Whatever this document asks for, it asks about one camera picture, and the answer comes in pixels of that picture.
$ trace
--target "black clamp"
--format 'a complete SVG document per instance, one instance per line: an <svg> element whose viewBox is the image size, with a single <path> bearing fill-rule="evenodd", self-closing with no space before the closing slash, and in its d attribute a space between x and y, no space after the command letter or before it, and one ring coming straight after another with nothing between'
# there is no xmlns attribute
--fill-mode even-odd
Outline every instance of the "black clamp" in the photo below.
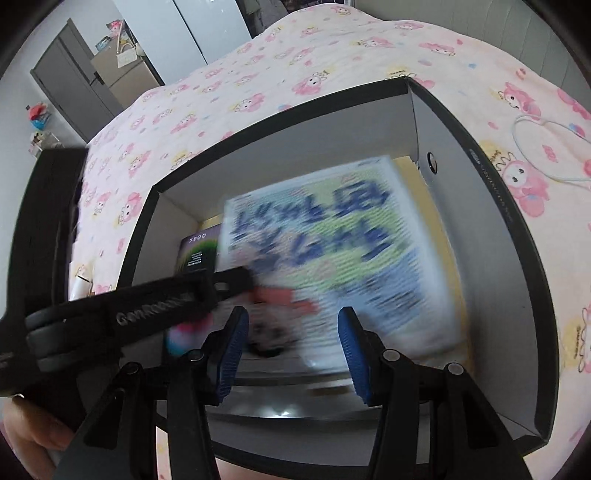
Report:
<svg viewBox="0 0 591 480"><path fill-rule="evenodd" d="M55 480L157 480L155 402L167 400L173 478L219 480L205 405L230 393L248 335L248 313L235 307L223 330L171 365L124 365L86 417Z"/></svg>
<svg viewBox="0 0 591 480"><path fill-rule="evenodd" d="M415 365L364 330L351 307L339 312L338 328L355 391L368 406L382 406L368 480L414 478L423 402L431 404L430 479L531 480L501 419L460 364Z"/></svg>
<svg viewBox="0 0 591 480"><path fill-rule="evenodd" d="M119 288L30 314L27 343L41 372L82 366L189 318L202 318L219 301L253 287L250 272L238 267Z"/></svg>

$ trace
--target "silver screw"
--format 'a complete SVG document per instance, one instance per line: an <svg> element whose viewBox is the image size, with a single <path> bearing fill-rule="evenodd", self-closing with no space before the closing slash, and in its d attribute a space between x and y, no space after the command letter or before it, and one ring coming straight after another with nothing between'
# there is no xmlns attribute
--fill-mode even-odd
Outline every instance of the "silver screw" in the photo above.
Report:
<svg viewBox="0 0 591 480"><path fill-rule="evenodd" d="M187 358L191 362L199 362L203 358L203 352L201 350L191 350L187 354Z"/></svg>
<svg viewBox="0 0 591 480"><path fill-rule="evenodd" d="M400 353L397 350L392 350L390 348L384 350L382 356L384 357L384 360L387 360L388 362L395 362L396 360L400 360Z"/></svg>
<svg viewBox="0 0 591 480"><path fill-rule="evenodd" d="M137 362L130 362L123 366L123 372L126 375L133 375L139 371L139 363Z"/></svg>
<svg viewBox="0 0 591 480"><path fill-rule="evenodd" d="M464 373L464 367L460 364L449 364L447 369L452 375L462 375Z"/></svg>

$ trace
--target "blue clamp jaw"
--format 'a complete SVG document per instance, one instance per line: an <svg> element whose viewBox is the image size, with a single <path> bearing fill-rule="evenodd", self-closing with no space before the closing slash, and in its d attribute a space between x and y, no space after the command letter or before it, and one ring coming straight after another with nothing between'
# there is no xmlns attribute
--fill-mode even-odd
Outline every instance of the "blue clamp jaw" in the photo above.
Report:
<svg viewBox="0 0 591 480"><path fill-rule="evenodd" d="M460 364L415 365L364 330L351 307L339 312L338 329L357 395L382 407L368 480L416 478L419 404L426 402L430 480L531 480L501 419Z"/></svg>

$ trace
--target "cabinet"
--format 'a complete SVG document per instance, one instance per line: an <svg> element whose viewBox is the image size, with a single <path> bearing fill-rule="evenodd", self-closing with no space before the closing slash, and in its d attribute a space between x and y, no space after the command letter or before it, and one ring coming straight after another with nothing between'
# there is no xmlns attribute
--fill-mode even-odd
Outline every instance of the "cabinet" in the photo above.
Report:
<svg viewBox="0 0 591 480"><path fill-rule="evenodd" d="M251 39L235 0L113 1L166 84Z"/></svg>

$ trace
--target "white wall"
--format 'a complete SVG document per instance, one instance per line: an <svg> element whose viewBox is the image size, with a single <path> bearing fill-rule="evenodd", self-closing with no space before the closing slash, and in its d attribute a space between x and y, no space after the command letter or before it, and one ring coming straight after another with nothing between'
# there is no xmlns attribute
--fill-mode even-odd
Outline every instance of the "white wall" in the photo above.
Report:
<svg viewBox="0 0 591 480"><path fill-rule="evenodd" d="M35 159L28 153L33 128L27 120L27 105L47 100L31 76L31 69L68 18L90 49L109 33L106 24L121 14L111 0L64 0L26 40L0 79L0 313L4 313L6 274L12 233L18 208ZM64 144L84 142L63 117L55 112L48 128Z"/></svg>

